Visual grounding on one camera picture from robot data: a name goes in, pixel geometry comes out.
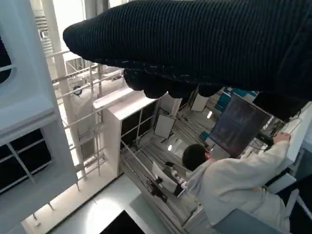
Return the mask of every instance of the white wall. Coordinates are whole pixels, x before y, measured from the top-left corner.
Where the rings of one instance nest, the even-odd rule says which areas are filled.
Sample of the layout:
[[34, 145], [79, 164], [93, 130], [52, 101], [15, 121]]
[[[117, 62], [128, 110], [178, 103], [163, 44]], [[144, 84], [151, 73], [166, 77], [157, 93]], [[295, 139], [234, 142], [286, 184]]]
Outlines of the white wall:
[[[61, 38], [61, 49], [68, 50], [63, 41], [63, 31], [69, 25], [81, 22], [85, 19], [84, 2], [83, 0], [53, 0], [53, 4], [58, 22], [58, 33]], [[66, 61], [76, 58], [79, 58], [79, 56], [72, 53], [64, 54], [64, 59]]]

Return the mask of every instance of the ceiling light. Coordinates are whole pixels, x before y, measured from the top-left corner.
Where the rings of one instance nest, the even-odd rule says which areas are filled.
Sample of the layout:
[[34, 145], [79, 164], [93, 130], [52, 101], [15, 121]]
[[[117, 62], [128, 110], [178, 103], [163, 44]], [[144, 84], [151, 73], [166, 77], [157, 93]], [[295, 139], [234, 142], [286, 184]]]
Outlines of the ceiling light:
[[210, 118], [210, 117], [212, 116], [212, 114], [213, 114], [213, 112], [210, 111], [210, 112], [208, 113], [208, 115], [207, 115], [207, 118]]

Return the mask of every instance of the person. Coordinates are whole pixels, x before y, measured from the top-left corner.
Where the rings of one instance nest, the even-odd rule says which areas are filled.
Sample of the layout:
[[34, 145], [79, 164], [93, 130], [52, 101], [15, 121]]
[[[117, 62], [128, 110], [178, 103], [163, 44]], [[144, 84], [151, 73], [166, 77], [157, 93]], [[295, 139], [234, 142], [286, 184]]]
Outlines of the person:
[[216, 161], [202, 145], [186, 148], [182, 162], [193, 171], [187, 188], [202, 204], [211, 226], [239, 208], [282, 230], [290, 230], [283, 200], [263, 187], [283, 171], [290, 138], [288, 133], [278, 133], [271, 149], [245, 159]]

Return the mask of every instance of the floor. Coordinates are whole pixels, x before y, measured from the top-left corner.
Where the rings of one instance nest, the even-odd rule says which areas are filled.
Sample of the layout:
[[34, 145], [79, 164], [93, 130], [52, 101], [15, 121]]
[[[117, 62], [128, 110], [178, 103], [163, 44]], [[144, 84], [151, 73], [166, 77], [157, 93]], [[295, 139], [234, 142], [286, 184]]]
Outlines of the floor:
[[146, 234], [169, 234], [139, 189], [126, 175], [122, 175], [49, 233], [99, 234], [123, 210]]

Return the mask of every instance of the white column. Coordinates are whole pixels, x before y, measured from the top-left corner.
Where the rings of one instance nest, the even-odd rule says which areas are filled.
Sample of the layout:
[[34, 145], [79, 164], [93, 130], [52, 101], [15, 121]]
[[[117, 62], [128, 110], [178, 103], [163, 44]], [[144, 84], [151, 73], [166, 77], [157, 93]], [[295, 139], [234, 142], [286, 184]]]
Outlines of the white column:
[[[53, 1], [52, 0], [42, 0], [42, 6], [43, 6], [45, 17], [47, 19], [47, 24], [48, 24], [48, 29], [49, 29], [49, 33], [50, 33], [53, 52], [54, 53], [60, 52], [62, 49], [61, 49], [58, 23], [57, 23], [57, 18], [55, 15]], [[63, 55], [56, 55], [54, 57], [54, 60], [55, 60], [55, 67], [57, 70], [58, 77], [65, 76], [66, 75], [66, 67], [65, 67], [65, 61], [64, 61]], [[69, 86], [69, 82], [67, 79], [60, 81], [59, 87], [60, 87], [60, 91], [61, 91], [62, 95], [70, 92], [70, 86]], [[65, 111], [66, 111], [67, 122], [68, 122], [68, 124], [71, 124], [72, 122], [76, 121], [76, 117], [75, 117], [72, 102], [71, 102], [71, 95], [67, 95], [67, 96], [63, 97], [63, 103], [64, 103], [64, 107], [65, 107]], [[77, 126], [72, 125], [70, 127], [70, 132], [71, 132], [71, 135], [73, 138], [74, 146], [80, 145]], [[83, 163], [83, 154], [82, 154], [81, 146], [78, 146], [76, 148], [76, 152], [77, 152], [79, 164]], [[82, 174], [83, 174], [83, 176], [85, 175], [85, 169], [84, 168], [82, 170]]]
[[97, 0], [84, 0], [86, 20], [97, 15]]

